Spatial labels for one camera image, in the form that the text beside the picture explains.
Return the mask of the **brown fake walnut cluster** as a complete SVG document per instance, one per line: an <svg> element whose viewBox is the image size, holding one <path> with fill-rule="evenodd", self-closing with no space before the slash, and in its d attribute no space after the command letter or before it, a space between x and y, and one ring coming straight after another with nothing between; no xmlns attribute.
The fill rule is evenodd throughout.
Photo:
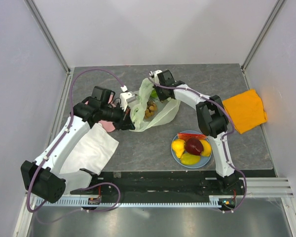
<svg viewBox="0 0 296 237"><path fill-rule="evenodd" d="M157 111L157 105L154 102L148 101L144 118L149 119L153 117L156 114L156 111Z"/></svg>

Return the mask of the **pale green plastic bag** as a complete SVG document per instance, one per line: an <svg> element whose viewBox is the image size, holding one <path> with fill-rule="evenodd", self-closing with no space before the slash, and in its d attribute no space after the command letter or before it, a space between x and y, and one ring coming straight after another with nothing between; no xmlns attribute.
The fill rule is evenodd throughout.
<svg viewBox="0 0 296 237"><path fill-rule="evenodd" d="M180 101L172 98L161 101L157 96L153 97L155 92L149 78L144 79L139 90L135 92L135 101L129 104L134 132L143 132L151 127L165 125L177 115Z"/></svg>

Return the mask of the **red fake watermelon slice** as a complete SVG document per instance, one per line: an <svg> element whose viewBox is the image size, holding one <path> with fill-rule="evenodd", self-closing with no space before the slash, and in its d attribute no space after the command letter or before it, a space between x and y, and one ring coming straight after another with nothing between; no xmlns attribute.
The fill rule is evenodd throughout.
<svg viewBox="0 0 296 237"><path fill-rule="evenodd" d="M177 134L178 139L188 141L191 138L195 138L197 140L205 140L207 138L204 134L195 134L195 133L178 133Z"/></svg>

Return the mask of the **yellow fake pear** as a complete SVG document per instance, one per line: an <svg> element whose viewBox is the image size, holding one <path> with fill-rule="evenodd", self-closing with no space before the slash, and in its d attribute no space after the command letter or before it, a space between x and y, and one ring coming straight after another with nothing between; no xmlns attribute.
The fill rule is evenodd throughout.
<svg viewBox="0 0 296 237"><path fill-rule="evenodd" d="M185 152L185 140L176 139L172 142L172 150L175 152L177 158L181 158Z"/></svg>

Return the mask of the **dark red fake apple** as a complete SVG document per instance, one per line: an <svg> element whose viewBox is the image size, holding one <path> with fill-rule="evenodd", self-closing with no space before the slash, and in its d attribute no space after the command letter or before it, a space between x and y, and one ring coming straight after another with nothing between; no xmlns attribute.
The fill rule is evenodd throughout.
<svg viewBox="0 0 296 237"><path fill-rule="evenodd" d="M203 146L200 140L191 138L185 143L185 151L189 154L200 156L203 152Z"/></svg>

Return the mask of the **yellow green fake starfruit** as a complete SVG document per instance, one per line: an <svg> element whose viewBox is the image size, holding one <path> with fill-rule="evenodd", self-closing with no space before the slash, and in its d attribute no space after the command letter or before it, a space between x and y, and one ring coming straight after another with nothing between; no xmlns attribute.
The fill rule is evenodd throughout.
<svg viewBox="0 0 296 237"><path fill-rule="evenodd" d="M184 153L180 158L181 164L183 165L195 165L200 162L200 160L201 156L196 156L189 153Z"/></svg>

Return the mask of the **yellow fake lemon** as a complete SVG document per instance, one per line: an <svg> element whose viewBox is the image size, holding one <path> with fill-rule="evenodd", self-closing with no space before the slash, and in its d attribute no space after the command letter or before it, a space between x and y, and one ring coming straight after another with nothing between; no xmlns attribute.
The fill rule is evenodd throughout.
<svg viewBox="0 0 296 237"><path fill-rule="evenodd" d="M203 152L201 153L204 157L209 157L212 153L212 147L210 143L207 140L200 140L202 146L203 146Z"/></svg>

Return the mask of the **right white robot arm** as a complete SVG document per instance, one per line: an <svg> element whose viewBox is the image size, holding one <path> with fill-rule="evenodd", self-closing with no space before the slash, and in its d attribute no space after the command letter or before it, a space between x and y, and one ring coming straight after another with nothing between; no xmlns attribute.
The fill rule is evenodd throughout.
<svg viewBox="0 0 296 237"><path fill-rule="evenodd" d="M241 188L243 183L236 176L237 169L233 165L227 141L227 136L235 131L235 127L232 125L232 130L228 132L227 126L233 122L224 110L221 98L204 95L182 81L175 81L169 70L150 72L149 79L159 99L176 99L195 109L199 129L212 146L220 189L229 191Z"/></svg>

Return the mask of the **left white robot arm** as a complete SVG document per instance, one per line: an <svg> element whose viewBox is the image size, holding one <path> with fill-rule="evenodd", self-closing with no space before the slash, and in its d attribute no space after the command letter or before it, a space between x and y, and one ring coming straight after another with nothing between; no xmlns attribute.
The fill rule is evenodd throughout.
<svg viewBox="0 0 296 237"><path fill-rule="evenodd" d="M34 161L24 161L21 174L28 196L34 194L49 203L63 194L87 188L92 174L85 168L61 174L61 168L81 138L101 120L110 121L119 130L135 128L130 118L129 104L136 99L133 92L120 94L118 105L111 105L115 92L95 86L91 96L77 103L68 120L51 144Z"/></svg>

